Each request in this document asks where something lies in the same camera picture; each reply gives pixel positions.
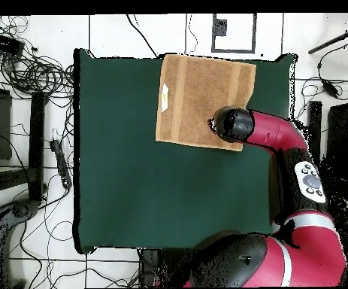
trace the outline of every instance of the tan cloth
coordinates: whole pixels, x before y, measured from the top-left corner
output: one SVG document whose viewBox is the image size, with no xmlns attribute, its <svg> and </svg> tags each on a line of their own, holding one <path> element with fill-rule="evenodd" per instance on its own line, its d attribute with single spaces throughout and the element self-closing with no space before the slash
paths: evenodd
<svg viewBox="0 0 348 289">
<path fill-rule="evenodd" d="M 160 74 L 156 140 L 241 151 L 242 144 L 214 135 L 207 120 L 224 106 L 245 108 L 254 91 L 255 72 L 256 66 L 247 63 L 166 55 Z M 164 85 L 168 103 L 163 101 L 162 112 Z"/>
</svg>

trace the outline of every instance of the control buttons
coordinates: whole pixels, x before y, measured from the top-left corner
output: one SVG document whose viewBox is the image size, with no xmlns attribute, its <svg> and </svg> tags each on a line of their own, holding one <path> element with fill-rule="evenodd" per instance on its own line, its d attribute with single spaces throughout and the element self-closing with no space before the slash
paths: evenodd
<svg viewBox="0 0 348 289">
<path fill-rule="evenodd" d="M 303 177 L 303 184 L 305 184 L 308 187 L 312 187 L 312 188 L 320 188 L 321 187 L 321 182 L 319 180 L 319 178 L 317 178 L 316 176 L 312 176 L 312 175 L 306 175 Z"/>
</svg>

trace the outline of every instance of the red robot arm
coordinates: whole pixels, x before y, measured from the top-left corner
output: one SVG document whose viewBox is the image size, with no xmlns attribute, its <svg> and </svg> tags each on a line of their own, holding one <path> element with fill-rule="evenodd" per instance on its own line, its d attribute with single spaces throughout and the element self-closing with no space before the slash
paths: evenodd
<svg viewBox="0 0 348 289">
<path fill-rule="evenodd" d="M 346 268 L 318 169 L 291 121 L 222 108 L 210 128 L 228 142 L 266 149 L 274 233 L 230 234 L 199 250 L 185 287 L 336 286 Z"/>
</svg>

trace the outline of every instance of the green tablecloth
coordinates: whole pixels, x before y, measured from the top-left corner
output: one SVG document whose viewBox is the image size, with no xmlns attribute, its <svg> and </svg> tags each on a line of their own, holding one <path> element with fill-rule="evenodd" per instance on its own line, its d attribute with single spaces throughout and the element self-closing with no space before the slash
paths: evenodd
<svg viewBox="0 0 348 289">
<path fill-rule="evenodd" d="M 288 117 L 294 59 L 290 54 L 279 62 L 245 61 L 257 65 L 247 108 Z M 191 248 L 221 230 L 271 231 L 266 151 L 155 141 L 161 65 L 161 59 L 93 59 L 80 51 L 75 98 L 84 251 Z"/>
</svg>

